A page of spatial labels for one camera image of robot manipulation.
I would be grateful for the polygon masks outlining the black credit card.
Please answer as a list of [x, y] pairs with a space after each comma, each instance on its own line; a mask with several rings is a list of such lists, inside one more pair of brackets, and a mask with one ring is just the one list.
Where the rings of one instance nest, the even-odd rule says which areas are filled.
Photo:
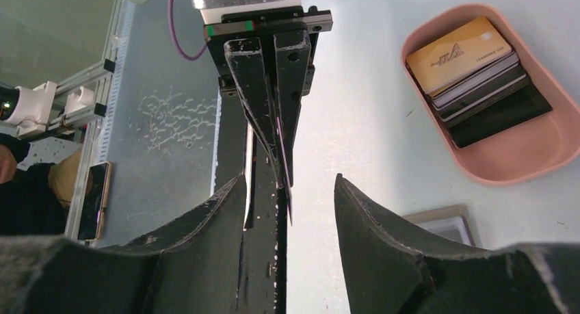
[[447, 129], [453, 143], [465, 148], [553, 110], [541, 92], [530, 83], [486, 109]]

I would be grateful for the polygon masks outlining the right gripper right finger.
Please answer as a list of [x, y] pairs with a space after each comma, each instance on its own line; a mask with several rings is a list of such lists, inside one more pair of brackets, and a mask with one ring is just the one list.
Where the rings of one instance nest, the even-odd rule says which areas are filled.
[[352, 313], [578, 313], [579, 245], [498, 250], [431, 233], [338, 174], [334, 212]]

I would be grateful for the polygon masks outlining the thin edge-on credit card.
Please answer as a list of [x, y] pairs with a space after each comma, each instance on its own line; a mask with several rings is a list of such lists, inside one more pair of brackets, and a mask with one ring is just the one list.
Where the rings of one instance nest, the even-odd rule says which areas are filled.
[[282, 183], [285, 191], [286, 204], [288, 218], [290, 219], [290, 224], [293, 225], [293, 209], [292, 209], [292, 195], [291, 195], [291, 181], [289, 176], [289, 166], [287, 163], [287, 156], [285, 153], [285, 143], [282, 132], [282, 123], [279, 117], [275, 118], [276, 124], [276, 135], [277, 139], [277, 154], [279, 156], [281, 171], [282, 171]]

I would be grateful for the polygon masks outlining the grey card holder wallet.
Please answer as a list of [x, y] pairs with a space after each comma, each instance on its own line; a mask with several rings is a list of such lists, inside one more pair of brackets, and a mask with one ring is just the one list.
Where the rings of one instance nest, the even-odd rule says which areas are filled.
[[475, 246], [466, 205], [450, 205], [403, 216], [407, 221], [452, 241]]

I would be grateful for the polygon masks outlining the pink oval tray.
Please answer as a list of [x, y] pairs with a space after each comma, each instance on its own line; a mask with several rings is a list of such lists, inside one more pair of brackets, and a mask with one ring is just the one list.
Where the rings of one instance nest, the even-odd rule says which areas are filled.
[[402, 44], [400, 60], [478, 16], [486, 16], [514, 46], [524, 68], [552, 111], [490, 137], [458, 148], [424, 97], [420, 100], [456, 164], [478, 183], [506, 186], [534, 179], [579, 156], [579, 103], [546, 69], [525, 39], [498, 9], [484, 3], [450, 8], [419, 25]]

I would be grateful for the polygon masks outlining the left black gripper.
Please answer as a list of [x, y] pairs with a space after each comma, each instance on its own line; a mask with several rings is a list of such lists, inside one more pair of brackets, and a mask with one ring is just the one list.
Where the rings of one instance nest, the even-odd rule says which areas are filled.
[[237, 96], [237, 90], [239, 91], [248, 122], [257, 133], [270, 162], [277, 165], [278, 156], [272, 120], [274, 110], [261, 41], [256, 37], [242, 38], [227, 40], [223, 45], [219, 38], [244, 32], [274, 31], [291, 23], [303, 23], [306, 30], [274, 34], [274, 50], [285, 165], [289, 183], [293, 185], [293, 143], [300, 115], [301, 98], [309, 95], [311, 91], [317, 40], [321, 32], [332, 30], [331, 11], [319, 11], [317, 7], [311, 6], [305, 12], [301, 6], [291, 6], [225, 14], [220, 23], [205, 25], [203, 32], [218, 71], [220, 94], [223, 97]]

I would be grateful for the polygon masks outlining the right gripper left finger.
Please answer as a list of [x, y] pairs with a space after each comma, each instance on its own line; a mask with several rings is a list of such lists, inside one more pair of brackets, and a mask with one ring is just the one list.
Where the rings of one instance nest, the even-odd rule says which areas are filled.
[[123, 246], [1, 239], [2, 313], [234, 313], [246, 181]]

